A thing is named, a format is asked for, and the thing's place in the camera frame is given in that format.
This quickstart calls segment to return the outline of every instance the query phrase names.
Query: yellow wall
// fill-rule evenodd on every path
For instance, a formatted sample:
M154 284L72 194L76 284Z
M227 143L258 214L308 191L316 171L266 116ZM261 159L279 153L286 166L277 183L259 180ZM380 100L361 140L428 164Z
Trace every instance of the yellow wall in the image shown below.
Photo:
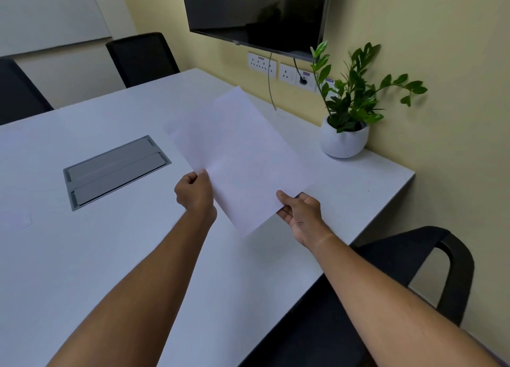
M510 360L509 0L332 0L325 37L335 66L348 50L381 43L369 80L409 73L430 91L411 109L391 91L369 148L417 172L376 221L376 233L423 225L450 229L471 250L473 291L463 327ZM182 70L199 67L268 100L247 48L191 34L183 0L126 0L139 32L162 31ZM290 59L277 56L289 64ZM318 95L274 81L277 106L319 125ZM434 256L415 282L438 284Z

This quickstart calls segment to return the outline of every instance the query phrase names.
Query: zz plant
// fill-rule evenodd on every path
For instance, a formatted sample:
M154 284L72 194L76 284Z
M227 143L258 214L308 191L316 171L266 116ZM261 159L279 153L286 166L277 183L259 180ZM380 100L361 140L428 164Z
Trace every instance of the zz plant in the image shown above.
M407 82L407 74L400 75L393 80L391 74L388 74L381 81L379 88L374 84L368 84L363 78L367 72L370 63L374 60L381 49L381 45L372 46L367 43L364 49L358 48L350 55L350 64L347 66L347 74L342 73L343 80L336 80L334 86L325 82L331 72L331 65L327 65L329 54L323 55L327 42L322 42L316 49L311 48L313 64L311 65L315 75L315 82L320 87L322 99L329 112L328 123L341 132L353 132L361 130L365 124L375 124L384 119L376 110L378 104L377 93L390 86L398 86L406 90L406 96L400 100L402 104L411 106L411 97L413 94L423 94L427 88L423 86L423 81Z

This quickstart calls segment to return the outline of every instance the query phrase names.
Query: hand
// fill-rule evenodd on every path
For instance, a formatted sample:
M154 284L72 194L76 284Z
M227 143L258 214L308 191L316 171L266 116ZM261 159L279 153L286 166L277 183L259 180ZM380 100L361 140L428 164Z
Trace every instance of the hand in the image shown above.
M277 191L277 197L285 205L277 212L278 216L289 224L294 238L312 253L318 243L328 237L335 237L322 220L317 199L303 192L294 198L283 191Z
M177 203L187 211L211 217L213 222L216 220L218 213L213 206L213 186L206 170L202 170L199 175L195 172L184 175L175 186L175 193Z

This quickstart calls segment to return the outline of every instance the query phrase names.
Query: potted plant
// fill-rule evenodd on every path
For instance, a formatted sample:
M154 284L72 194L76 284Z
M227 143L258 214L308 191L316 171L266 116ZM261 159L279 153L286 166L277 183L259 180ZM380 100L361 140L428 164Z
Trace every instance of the potted plant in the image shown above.
M321 127L320 144L328 155L348 158L358 154L365 147L370 125L384 119L382 114L376 112L382 110L376 108L379 102L378 92L390 86L398 86L407 91L400 102L410 107L412 95L423 94L427 92L427 88L423 86L423 81L407 82L409 78L407 74L402 74L395 80L388 74L381 81L379 88L368 84L363 76L381 48L380 44L372 46L371 43L367 43L364 49L358 48L349 54L350 64L344 62L347 73L342 73L343 80L333 82L328 79L331 81L328 82L326 79L331 72L331 65L327 65L329 54L323 55L327 46L327 42L322 42L315 50L311 48L313 56L311 67L328 110L328 116Z

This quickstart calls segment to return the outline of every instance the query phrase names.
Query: forearm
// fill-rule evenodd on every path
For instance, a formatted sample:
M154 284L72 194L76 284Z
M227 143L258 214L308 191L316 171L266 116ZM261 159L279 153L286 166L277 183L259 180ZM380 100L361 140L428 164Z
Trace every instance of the forearm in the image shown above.
M213 221L186 211L87 316L49 366L155 366Z
M465 332L334 236L312 250L379 365L495 365Z

